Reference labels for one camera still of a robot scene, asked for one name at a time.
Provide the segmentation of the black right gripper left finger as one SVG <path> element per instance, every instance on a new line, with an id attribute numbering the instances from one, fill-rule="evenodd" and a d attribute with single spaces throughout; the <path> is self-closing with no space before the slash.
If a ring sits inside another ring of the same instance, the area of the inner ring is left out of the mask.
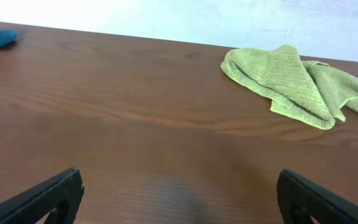
<path id="1" fill-rule="evenodd" d="M 80 171 L 69 168 L 0 203 L 0 223 L 71 224 L 76 219 L 85 188 Z"/>

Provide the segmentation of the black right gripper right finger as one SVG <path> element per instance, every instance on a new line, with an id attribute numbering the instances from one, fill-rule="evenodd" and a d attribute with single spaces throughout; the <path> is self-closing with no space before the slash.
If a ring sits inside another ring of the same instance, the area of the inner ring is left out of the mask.
<path id="1" fill-rule="evenodd" d="M 277 201 L 285 224 L 357 223 L 358 206 L 288 169 L 277 180 Z"/>

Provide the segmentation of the light green cloth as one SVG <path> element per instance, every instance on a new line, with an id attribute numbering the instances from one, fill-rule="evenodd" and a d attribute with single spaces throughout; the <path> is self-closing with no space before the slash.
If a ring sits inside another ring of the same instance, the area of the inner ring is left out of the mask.
<path id="1" fill-rule="evenodd" d="M 283 45 L 267 51 L 255 48 L 230 50 L 221 70 L 236 83 L 272 101 L 270 110 L 322 130 L 335 118 L 296 48 Z"/>

